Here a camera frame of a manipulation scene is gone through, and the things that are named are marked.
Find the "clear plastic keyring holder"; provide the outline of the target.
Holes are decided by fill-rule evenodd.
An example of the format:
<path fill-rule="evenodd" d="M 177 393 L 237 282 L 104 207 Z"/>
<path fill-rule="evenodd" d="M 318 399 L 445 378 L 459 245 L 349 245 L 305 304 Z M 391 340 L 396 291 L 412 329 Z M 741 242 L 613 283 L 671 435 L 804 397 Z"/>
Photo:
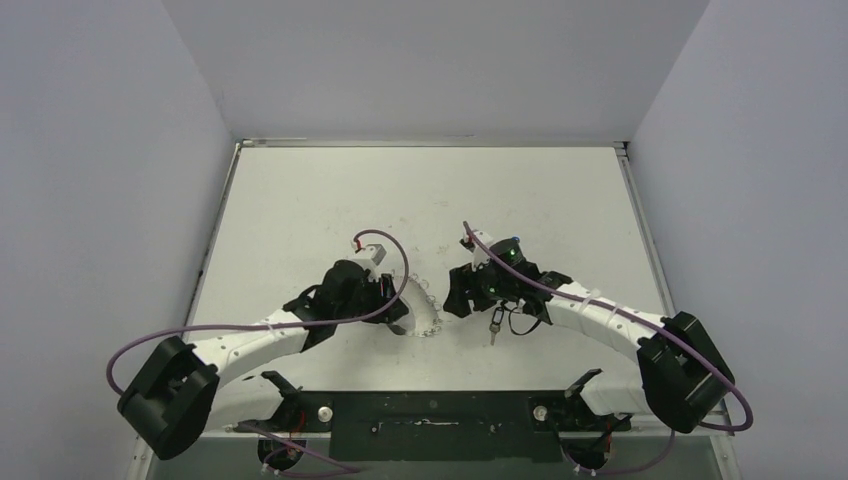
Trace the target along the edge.
<path fill-rule="evenodd" d="M 408 337 L 431 337 L 441 331 L 439 318 L 441 305 L 427 291 L 429 283 L 415 273 L 410 273 L 400 299 L 392 306 L 400 313 L 397 320 L 388 324 L 395 335 Z"/>

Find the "black tagged key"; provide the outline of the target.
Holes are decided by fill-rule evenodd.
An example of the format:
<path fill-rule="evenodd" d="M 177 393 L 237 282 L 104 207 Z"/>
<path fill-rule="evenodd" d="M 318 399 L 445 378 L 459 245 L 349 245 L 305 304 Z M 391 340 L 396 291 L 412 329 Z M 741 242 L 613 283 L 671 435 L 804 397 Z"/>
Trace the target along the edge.
<path fill-rule="evenodd" d="M 501 331 L 502 323 L 505 315 L 505 310 L 503 308 L 495 308 L 492 312 L 492 316 L 489 323 L 489 332 L 490 332 L 490 345 L 494 346 L 496 343 L 496 339 L 498 334 Z"/>

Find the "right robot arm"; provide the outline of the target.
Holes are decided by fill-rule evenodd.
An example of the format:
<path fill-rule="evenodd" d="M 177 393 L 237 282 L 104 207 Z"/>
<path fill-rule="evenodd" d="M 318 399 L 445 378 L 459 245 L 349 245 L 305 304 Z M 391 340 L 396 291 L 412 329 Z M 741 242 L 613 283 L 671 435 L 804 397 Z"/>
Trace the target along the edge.
<path fill-rule="evenodd" d="M 470 262 L 449 272 L 444 309 L 459 318 L 507 305 L 537 326 L 584 335 L 633 362 L 633 375 L 594 368 L 565 391 L 565 414 L 588 429 L 604 416 L 652 414 L 679 433 L 690 433 L 730 393 L 735 379 L 700 320 L 687 312 L 672 317 L 625 307 L 556 271 L 529 261 L 516 237 L 494 241 L 480 231 L 460 245 Z"/>

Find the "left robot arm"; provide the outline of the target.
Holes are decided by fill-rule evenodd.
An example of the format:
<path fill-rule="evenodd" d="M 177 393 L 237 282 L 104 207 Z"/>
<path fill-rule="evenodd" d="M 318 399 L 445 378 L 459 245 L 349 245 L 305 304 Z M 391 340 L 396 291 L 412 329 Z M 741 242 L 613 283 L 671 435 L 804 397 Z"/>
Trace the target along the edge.
<path fill-rule="evenodd" d="M 161 460 L 208 430 L 263 421 L 282 431 L 297 420 L 296 388 L 264 365 L 330 338 L 341 323 L 389 323 L 407 314 L 408 283 L 378 274 L 372 260 L 339 260 L 321 283 L 250 325 L 219 327 L 195 343 L 170 333 L 123 391 L 117 409 Z"/>

